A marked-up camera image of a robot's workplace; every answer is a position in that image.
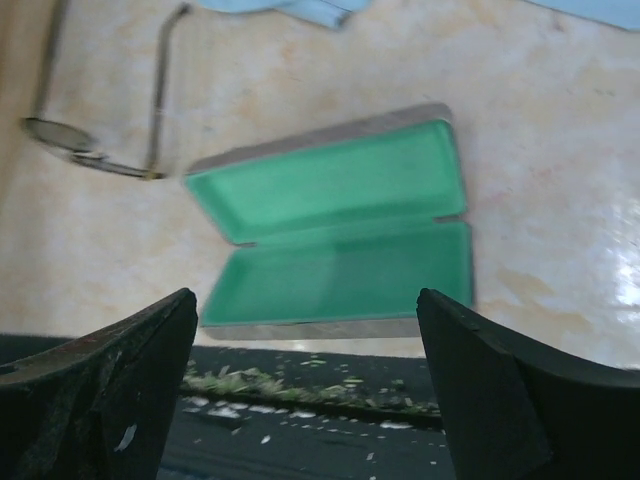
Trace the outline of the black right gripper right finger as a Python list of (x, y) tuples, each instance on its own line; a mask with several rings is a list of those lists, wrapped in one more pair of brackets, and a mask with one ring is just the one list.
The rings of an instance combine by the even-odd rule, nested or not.
[(433, 289), (417, 317), (457, 478), (638, 478), (637, 370), (568, 354)]

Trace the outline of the grey glasses case green lining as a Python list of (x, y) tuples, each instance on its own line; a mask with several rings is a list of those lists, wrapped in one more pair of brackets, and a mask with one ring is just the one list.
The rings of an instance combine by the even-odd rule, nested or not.
[(196, 161), (185, 185), (234, 250), (201, 311), (223, 340), (412, 337), (416, 300), (474, 300), (453, 116), (428, 103)]

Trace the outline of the small light blue cloth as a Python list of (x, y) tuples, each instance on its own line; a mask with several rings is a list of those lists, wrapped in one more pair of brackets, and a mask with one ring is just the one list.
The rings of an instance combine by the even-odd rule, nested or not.
[(224, 14), (276, 11), (331, 30), (338, 30), (369, 0), (200, 0), (198, 5)]

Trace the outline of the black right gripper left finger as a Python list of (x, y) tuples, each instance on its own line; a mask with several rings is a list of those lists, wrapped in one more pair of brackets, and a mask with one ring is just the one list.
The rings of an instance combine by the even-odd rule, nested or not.
[(156, 478), (196, 329), (182, 288), (79, 338), (2, 335), (2, 478)]

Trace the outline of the large light blue cloth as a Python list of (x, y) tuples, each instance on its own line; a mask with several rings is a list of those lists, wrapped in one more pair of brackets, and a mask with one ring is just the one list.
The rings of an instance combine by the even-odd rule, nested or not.
[(531, 0), (531, 3), (625, 31), (639, 31), (639, 0)]

